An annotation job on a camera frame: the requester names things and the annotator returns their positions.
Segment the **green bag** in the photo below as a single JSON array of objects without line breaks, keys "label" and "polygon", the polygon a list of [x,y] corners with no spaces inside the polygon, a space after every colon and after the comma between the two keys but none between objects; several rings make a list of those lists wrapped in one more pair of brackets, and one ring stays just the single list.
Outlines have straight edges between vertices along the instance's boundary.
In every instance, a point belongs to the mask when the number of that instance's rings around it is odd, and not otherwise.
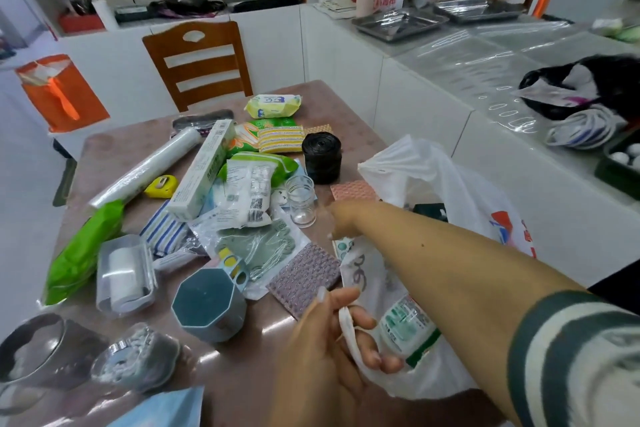
[{"label": "green bag", "polygon": [[45,305],[62,302],[89,282],[97,268],[100,246],[120,234],[123,214],[122,200],[104,204],[71,238],[49,267]]},{"label": "green bag", "polygon": [[[284,155],[276,155],[276,154],[260,154],[257,152],[238,152],[236,155],[231,157],[232,159],[239,160],[265,160],[267,162],[275,162],[278,164],[276,170],[273,172],[273,176],[271,176],[271,188],[278,187],[285,180],[291,177],[291,175],[298,170],[298,163],[293,160],[291,157],[286,157]],[[218,173],[218,177],[223,181],[227,180],[227,163],[222,166],[220,172]]]},{"label": "green bag", "polygon": [[258,152],[258,131],[263,128],[296,126],[289,117],[263,118],[236,125],[236,137],[229,142],[227,158],[238,152]]}]

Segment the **stainless steel tray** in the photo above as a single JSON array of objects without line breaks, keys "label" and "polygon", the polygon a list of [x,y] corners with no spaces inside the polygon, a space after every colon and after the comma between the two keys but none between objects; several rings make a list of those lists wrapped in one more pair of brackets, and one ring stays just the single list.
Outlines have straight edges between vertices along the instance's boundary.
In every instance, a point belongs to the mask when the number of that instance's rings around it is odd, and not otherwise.
[{"label": "stainless steel tray", "polygon": [[358,30],[382,41],[396,42],[421,34],[448,22],[448,18],[428,10],[396,9],[351,20]]},{"label": "stainless steel tray", "polygon": [[457,23],[515,19],[524,6],[503,0],[448,0],[433,4],[433,11]]}]

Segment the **white bottle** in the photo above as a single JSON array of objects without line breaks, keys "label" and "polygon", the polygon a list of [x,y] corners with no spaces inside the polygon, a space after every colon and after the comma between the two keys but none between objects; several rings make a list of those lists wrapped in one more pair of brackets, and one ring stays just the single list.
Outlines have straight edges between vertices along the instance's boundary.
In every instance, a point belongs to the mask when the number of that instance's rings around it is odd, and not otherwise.
[{"label": "white bottle", "polygon": [[438,340],[440,330],[407,294],[380,319],[380,336],[385,353],[404,359],[414,368]]}]

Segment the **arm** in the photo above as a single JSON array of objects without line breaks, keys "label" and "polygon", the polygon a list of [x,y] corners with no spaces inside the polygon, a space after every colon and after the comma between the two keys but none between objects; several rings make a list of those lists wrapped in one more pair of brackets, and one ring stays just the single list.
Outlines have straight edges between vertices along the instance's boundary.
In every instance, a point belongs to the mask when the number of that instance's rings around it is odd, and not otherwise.
[{"label": "arm", "polygon": [[333,239],[369,238],[478,385],[518,422],[507,381],[516,329],[541,299],[584,289],[513,248],[391,204],[338,201],[331,212]]}]

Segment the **white cable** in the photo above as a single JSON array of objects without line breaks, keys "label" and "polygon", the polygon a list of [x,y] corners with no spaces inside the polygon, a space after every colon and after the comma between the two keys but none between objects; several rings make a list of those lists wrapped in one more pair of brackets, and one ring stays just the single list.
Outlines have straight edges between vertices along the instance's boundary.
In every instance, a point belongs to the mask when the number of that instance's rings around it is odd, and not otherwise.
[{"label": "white cable", "polygon": [[595,149],[608,142],[628,122],[600,104],[552,123],[545,143],[578,150]]}]

